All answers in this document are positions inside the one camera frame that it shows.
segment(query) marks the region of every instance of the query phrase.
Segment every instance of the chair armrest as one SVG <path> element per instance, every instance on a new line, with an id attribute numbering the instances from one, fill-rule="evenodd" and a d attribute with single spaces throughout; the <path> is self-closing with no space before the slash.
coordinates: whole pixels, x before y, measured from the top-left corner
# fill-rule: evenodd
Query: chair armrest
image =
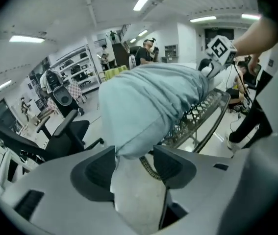
<path id="1" fill-rule="evenodd" d="M 59 138 L 60 136 L 62 136 L 77 115 L 78 115 L 77 110 L 70 111 L 70 113 L 66 116 L 65 120 L 63 120 L 62 123 L 55 130 L 53 137 Z"/>
<path id="2" fill-rule="evenodd" d="M 47 122 L 49 119 L 50 119 L 50 116 L 44 118 L 44 119 L 40 122 L 40 124 L 36 127 L 36 133 L 39 133 L 39 132 L 42 130 L 42 128 L 45 126 L 46 122 Z"/>

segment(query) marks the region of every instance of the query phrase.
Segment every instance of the black bag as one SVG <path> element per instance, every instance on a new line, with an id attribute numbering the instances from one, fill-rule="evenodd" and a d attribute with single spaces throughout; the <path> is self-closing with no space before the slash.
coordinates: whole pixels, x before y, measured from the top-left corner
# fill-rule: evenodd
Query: black bag
<path id="1" fill-rule="evenodd" d="M 67 67 L 67 66 L 69 66 L 70 64 L 73 64 L 74 63 L 74 61 L 72 61 L 71 59 L 69 59 L 69 60 L 67 60 L 66 62 L 65 62 L 65 67 Z"/>
<path id="2" fill-rule="evenodd" d="M 57 87 L 61 86 L 58 75 L 51 70 L 46 71 L 46 80 L 50 85 L 51 91 L 54 91 Z"/>
<path id="3" fill-rule="evenodd" d="M 72 67 L 72 68 L 70 69 L 71 75 L 73 75 L 73 74 L 75 74 L 75 73 L 77 73 L 77 72 L 79 72 L 79 71 L 81 71 L 80 65 L 76 65 L 76 66 L 74 66 L 74 67 Z"/>
<path id="4" fill-rule="evenodd" d="M 84 58 L 84 57 L 87 57 L 88 55 L 86 54 L 86 52 L 83 52 L 80 54 L 80 59 Z"/>

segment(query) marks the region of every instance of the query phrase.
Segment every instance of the black shirt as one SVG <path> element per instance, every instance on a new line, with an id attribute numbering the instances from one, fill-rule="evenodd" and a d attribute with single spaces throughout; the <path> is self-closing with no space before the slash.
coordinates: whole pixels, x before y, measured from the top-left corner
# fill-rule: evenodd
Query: black shirt
<path id="1" fill-rule="evenodd" d="M 137 66 L 141 64 L 140 58 L 144 58 L 148 62 L 152 61 L 150 52 L 145 48 L 140 48 L 135 54 L 135 62 Z"/>
<path id="2" fill-rule="evenodd" d="M 21 101 L 21 110 L 22 110 L 22 113 L 24 113 L 24 114 L 27 113 L 27 108 L 25 106 L 28 108 L 26 103 Z"/>

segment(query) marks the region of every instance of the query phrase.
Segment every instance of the checkered fabric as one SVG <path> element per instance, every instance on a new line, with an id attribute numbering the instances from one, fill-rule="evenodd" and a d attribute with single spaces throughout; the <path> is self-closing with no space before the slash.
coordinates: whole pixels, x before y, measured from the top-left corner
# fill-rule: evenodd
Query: checkered fabric
<path id="1" fill-rule="evenodd" d="M 70 85 L 68 85 L 67 90 L 74 99 L 78 99 L 82 95 L 79 84 L 76 81 L 73 81 Z"/>
<path id="2" fill-rule="evenodd" d="M 57 105 L 54 103 L 54 101 L 51 98 L 47 99 L 47 105 L 51 110 L 58 111 Z"/>

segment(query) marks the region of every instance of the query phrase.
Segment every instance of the shelf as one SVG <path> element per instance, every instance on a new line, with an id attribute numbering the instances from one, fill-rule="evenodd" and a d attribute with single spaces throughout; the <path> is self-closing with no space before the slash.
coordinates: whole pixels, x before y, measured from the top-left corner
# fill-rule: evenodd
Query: shelf
<path id="1" fill-rule="evenodd" d="M 99 86 L 100 86 L 99 83 L 93 84 L 93 85 L 91 85 L 91 86 L 88 86 L 88 87 L 86 87 L 86 88 L 83 88 L 83 89 L 81 90 L 81 93 L 82 93 L 82 94 L 83 94 L 83 93 L 87 93 L 87 92 L 89 92 L 89 91 L 91 91 L 91 90 L 94 90 L 94 89 L 98 88 Z"/>
<path id="2" fill-rule="evenodd" d="M 80 59 L 79 61 L 76 61 L 68 66 L 66 66 L 65 68 L 63 68 L 62 70 L 59 70 L 60 73 L 64 72 L 65 70 L 69 69 L 69 68 L 72 68 L 73 66 L 77 65 L 78 63 L 81 63 L 83 61 L 86 61 L 86 60 L 90 60 L 89 57 L 84 57 L 82 59 Z"/>
<path id="3" fill-rule="evenodd" d="M 67 61 L 68 59 L 77 56 L 83 52 L 86 51 L 85 46 L 81 46 L 78 49 L 75 49 L 73 51 L 71 51 L 70 53 L 66 54 L 65 56 L 61 57 L 56 63 L 54 63 L 53 65 L 51 65 L 51 68 L 55 68 L 58 65 L 61 65 L 62 63 L 64 63 L 65 61 Z"/>
<path id="4" fill-rule="evenodd" d="M 93 68 L 92 67 L 88 67 L 88 68 L 85 68 L 83 70 L 80 70 L 79 72 L 77 72 L 75 74 L 72 74 L 70 77 L 67 77 L 64 81 L 67 81 L 67 80 L 69 80 L 69 78 L 73 78 L 73 77 L 75 77 L 75 76 L 77 76 L 77 75 L 79 75 L 79 74 L 81 74 L 81 73 L 83 73 L 83 72 L 85 72 L 87 70 L 93 70 Z"/>
<path id="5" fill-rule="evenodd" d="M 95 75 L 89 76 L 88 78 L 85 78 L 85 79 L 79 81 L 78 84 L 80 85 L 80 84 L 83 84 L 83 83 L 86 82 L 86 81 L 90 81 L 90 79 L 91 79 L 92 77 L 95 77 Z"/>

